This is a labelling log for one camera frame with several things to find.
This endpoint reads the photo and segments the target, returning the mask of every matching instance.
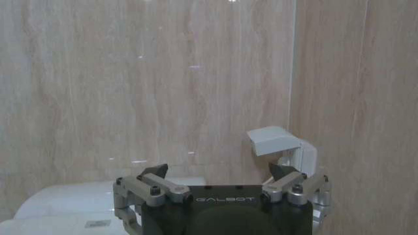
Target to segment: white plastic part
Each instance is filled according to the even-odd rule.
[[[257,156],[300,148],[300,139],[282,127],[269,126],[248,132]]]
[[[204,186],[204,177],[168,178],[189,186]],[[114,211],[113,181],[58,185],[43,189],[21,206],[15,219],[58,216],[73,213]]]
[[[98,226],[86,227],[87,223]],[[2,235],[126,235],[122,221],[113,212],[66,214],[0,223]]]
[[[308,141],[298,139],[280,126],[256,129],[249,131],[248,134],[257,156],[292,150],[293,153],[285,156],[280,163],[292,165],[298,171],[306,173],[309,177],[316,174],[318,151]]]

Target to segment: toilet lid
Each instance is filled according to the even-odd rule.
[[[69,214],[0,223],[0,234],[14,235],[128,235],[113,212]]]

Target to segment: bolt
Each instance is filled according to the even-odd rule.
[[[264,204],[270,203],[270,195],[264,192],[262,195],[261,195],[261,200],[262,200]]]
[[[122,184],[122,177],[117,179],[117,185],[121,185],[121,184]]]
[[[296,185],[293,186],[293,192],[302,194],[302,193],[304,193],[304,187],[302,187],[302,185],[296,184]]]
[[[153,186],[150,190],[152,196],[158,196],[162,193],[160,186]]]
[[[184,198],[184,203],[189,205],[194,201],[194,196],[190,194]]]

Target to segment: beige marble wall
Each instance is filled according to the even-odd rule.
[[[57,183],[258,183],[246,131],[288,125],[293,0],[0,1],[0,220]]]
[[[324,234],[418,234],[418,1],[297,9],[292,130],[335,180]]]

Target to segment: metal bracket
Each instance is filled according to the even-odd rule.
[[[301,172],[294,171],[274,183],[264,185],[262,196],[272,203],[280,202],[284,197],[284,192],[286,192],[294,184],[300,184],[302,181],[304,174]]]
[[[166,203],[166,195],[174,203],[193,201],[190,188],[177,185],[153,173],[142,177],[119,178],[114,183],[115,216],[124,220],[125,230],[130,235],[142,235],[144,227],[138,224],[137,214],[141,214],[141,206],[146,203],[152,207],[160,207]]]
[[[294,185],[288,192],[288,200],[294,205],[312,201],[314,206],[314,233],[321,229],[324,219],[332,212],[332,183],[324,174],[316,174],[301,185]]]
[[[174,203],[186,203],[193,200],[189,186],[177,185],[154,174],[144,176],[144,182],[150,185],[160,186]]]

